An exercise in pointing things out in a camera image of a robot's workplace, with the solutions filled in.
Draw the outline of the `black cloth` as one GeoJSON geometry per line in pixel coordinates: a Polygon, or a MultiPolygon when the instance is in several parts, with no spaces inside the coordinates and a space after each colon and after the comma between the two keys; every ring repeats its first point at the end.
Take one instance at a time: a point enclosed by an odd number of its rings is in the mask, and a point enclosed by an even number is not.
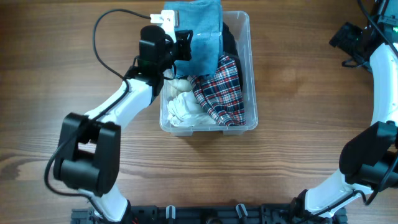
{"type": "Polygon", "coordinates": [[[223,52],[225,55],[229,56],[235,61],[238,71],[239,84],[242,90],[244,82],[243,82],[241,62],[236,48],[234,35],[231,33],[228,25],[225,22],[223,22],[222,36],[223,36],[223,52]]]}

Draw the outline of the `white printed shirt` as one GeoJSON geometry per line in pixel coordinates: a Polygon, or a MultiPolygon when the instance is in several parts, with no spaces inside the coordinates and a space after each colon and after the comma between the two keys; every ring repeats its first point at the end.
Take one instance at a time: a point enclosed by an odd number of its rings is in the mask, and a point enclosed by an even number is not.
{"type": "Polygon", "coordinates": [[[193,127],[216,124],[216,121],[198,103],[192,91],[183,92],[167,104],[168,121],[175,127],[193,127]]]}

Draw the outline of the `cream cloth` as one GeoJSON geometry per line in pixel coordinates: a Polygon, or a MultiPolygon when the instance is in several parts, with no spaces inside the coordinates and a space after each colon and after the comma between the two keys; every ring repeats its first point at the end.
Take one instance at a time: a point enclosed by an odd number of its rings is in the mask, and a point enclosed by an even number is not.
{"type": "Polygon", "coordinates": [[[187,79],[166,80],[162,89],[166,99],[176,98],[181,93],[192,93],[192,86],[187,79]]]}

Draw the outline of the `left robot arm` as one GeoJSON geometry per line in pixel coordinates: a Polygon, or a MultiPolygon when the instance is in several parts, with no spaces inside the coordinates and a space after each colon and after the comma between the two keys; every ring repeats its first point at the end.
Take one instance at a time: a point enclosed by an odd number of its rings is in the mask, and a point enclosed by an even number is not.
{"type": "Polygon", "coordinates": [[[119,173],[121,132],[159,95],[164,72],[175,75],[175,61],[191,59],[192,30],[172,38],[159,26],[141,29],[139,55],[123,75],[120,89],[86,115],[70,113],[62,124],[58,148],[45,173],[85,197],[101,223],[132,221],[129,201],[115,182],[119,173]]]}

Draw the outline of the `red plaid cloth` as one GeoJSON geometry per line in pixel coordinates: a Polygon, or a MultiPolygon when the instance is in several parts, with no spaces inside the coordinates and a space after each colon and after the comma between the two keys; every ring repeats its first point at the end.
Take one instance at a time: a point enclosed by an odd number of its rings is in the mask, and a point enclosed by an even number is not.
{"type": "Polygon", "coordinates": [[[215,74],[189,76],[193,94],[203,110],[220,126],[246,124],[242,89],[235,59],[223,55],[215,74]]]}

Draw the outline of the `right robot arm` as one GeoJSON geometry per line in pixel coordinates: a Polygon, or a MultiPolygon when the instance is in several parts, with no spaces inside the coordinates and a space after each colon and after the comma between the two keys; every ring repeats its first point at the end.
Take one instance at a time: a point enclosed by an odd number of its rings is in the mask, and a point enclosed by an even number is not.
{"type": "Polygon", "coordinates": [[[345,23],[330,45],[350,58],[342,67],[364,68],[373,76],[373,116],[370,126],[344,146],[339,168],[320,185],[295,197],[288,222],[333,222],[343,207],[360,198],[372,204],[385,189],[397,187],[397,1],[375,1],[371,11],[358,6],[365,28],[345,23]]]}

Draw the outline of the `blue denim cloth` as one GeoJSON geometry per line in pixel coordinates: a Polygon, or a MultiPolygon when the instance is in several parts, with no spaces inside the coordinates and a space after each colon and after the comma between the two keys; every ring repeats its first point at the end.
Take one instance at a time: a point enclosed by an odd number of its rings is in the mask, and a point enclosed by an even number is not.
{"type": "Polygon", "coordinates": [[[175,62],[177,76],[214,75],[223,51],[223,8],[220,0],[170,1],[164,9],[179,13],[178,30],[192,30],[191,60],[175,62]]]}

